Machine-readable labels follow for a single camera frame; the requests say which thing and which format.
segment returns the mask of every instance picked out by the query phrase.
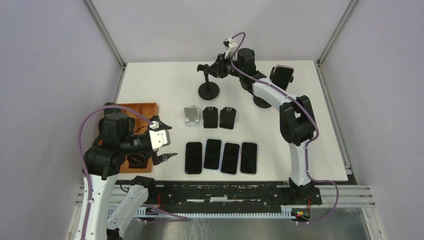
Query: white tabletop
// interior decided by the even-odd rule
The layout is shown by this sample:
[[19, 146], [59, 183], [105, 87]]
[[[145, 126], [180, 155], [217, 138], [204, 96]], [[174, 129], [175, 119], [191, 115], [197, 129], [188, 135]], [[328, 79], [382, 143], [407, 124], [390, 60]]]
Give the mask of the white tabletop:
[[[119, 179], [133, 179], [136, 175], [172, 181], [288, 181], [291, 171], [289, 145], [280, 134], [279, 113], [274, 108], [261, 109], [252, 100], [252, 95], [243, 90], [238, 78], [209, 77], [219, 85], [219, 96], [203, 100], [198, 88], [204, 80], [203, 72], [197, 72], [198, 64], [212, 62], [131, 62], [126, 67], [117, 102], [150, 103], [159, 105], [160, 119], [173, 127], [169, 131], [171, 145], [160, 148], [158, 154], [178, 153], [167, 162], [153, 167], [152, 173], [121, 173]], [[346, 181], [347, 175], [323, 91], [312, 60], [257, 61], [257, 69], [269, 75], [275, 65], [294, 68], [294, 81], [288, 92], [310, 98], [319, 128], [319, 138], [311, 143], [310, 171], [318, 180]], [[220, 111], [224, 107], [237, 110], [233, 130], [222, 128], [186, 127], [184, 107], [199, 106], [201, 111], [214, 106]], [[205, 148], [208, 138], [223, 142], [253, 142], [258, 144], [258, 168], [256, 175], [225, 175], [219, 171], [203, 169], [201, 174], [186, 174], [184, 171], [185, 146], [188, 142], [202, 142]]]

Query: white wall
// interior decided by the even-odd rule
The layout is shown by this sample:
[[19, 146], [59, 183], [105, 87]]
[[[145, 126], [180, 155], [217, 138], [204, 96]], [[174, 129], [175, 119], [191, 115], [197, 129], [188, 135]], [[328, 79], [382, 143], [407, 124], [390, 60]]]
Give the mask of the white wall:
[[238, 32], [258, 60], [318, 59], [349, 0], [93, 2], [125, 61], [166, 62], [213, 61]]
[[62, 240], [119, 67], [81, 0], [2, 1], [0, 33], [0, 239]]
[[385, 239], [423, 239], [424, 1], [360, 1], [323, 65]]

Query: black smartphone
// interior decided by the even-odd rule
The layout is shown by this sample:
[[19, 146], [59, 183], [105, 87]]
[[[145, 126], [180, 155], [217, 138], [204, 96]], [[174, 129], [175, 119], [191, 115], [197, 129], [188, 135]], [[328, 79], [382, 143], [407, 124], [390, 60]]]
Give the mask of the black smartphone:
[[239, 164], [240, 145], [227, 142], [222, 154], [221, 173], [235, 175]]
[[203, 168], [210, 170], [220, 169], [221, 147], [223, 141], [217, 139], [208, 139], [206, 141], [206, 150], [204, 151]]
[[258, 145], [252, 142], [241, 144], [240, 172], [256, 174], [258, 168]]
[[185, 173], [202, 173], [202, 143], [187, 142], [185, 145]]

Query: gray floor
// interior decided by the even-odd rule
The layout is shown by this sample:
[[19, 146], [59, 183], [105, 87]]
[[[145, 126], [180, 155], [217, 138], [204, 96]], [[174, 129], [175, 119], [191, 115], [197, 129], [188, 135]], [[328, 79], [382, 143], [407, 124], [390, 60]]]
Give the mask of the gray floor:
[[[313, 209], [312, 219], [327, 209]], [[337, 209], [329, 218], [305, 226], [287, 219], [192, 219], [144, 225], [132, 222], [125, 240], [370, 240], [360, 208]]]

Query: white panel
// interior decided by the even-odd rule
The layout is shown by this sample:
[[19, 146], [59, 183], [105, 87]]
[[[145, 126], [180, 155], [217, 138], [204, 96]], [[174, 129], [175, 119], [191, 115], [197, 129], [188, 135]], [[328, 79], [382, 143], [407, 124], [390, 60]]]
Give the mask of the white panel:
[[423, 239], [424, 1], [360, 1], [324, 62], [384, 239]]
[[238, 32], [259, 60], [317, 59], [349, 0], [93, 2], [126, 62], [164, 62], [214, 60]]
[[120, 68], [82, 0], [1, 1], [0, 35], [0, 239], [62, 240]]
[[[238, 78], [210, 77], [219, 85], [219, 96], [203, 100], [198, 88], [205, 81], [202, 72], [196, 72], [198, 64], [206, 62], [131, 62], [128, 64], [118, 103], [155, 102], [159, 105], [160, 119], [173, 127], [169, 130], [171, 144], [159, 149], [159, 154], [178, 153], [167, 162], [153, 167], [152, 173], [142, 174], [156, 180], [177, 181], [287, 181], [291, 172], [289, 144], [280, 133], [279, 112], [275, 108], [262, 109], [253, 103], [252, 95], [242, 89]], [[336, 141], [336, 136], [321, 91], [320, 81], [312, 60], [302, 61], [257, 61], [257, 69], [269, 73], [275, 65], [294, 68], [294, 81], [288, 86], [291, 94], [310, 98], [319, 138], [310, 145], [311, 175], [319, 180], [346, 181], [345, 166]], [[219, 110], [233, 107], [237, 110], [234, 129], [205, 129], [186, 127], [184, 107], [215, 106]], [[201, 174], [186, 174], [185, 146], [188, 142], [202, 142], [208, 138], [224, 142], [258, 143], [257, 174], [222, 174], [219, 171], [203, 170]], [[136, 173], [120, 174], [118, 179], [133, 179]]]

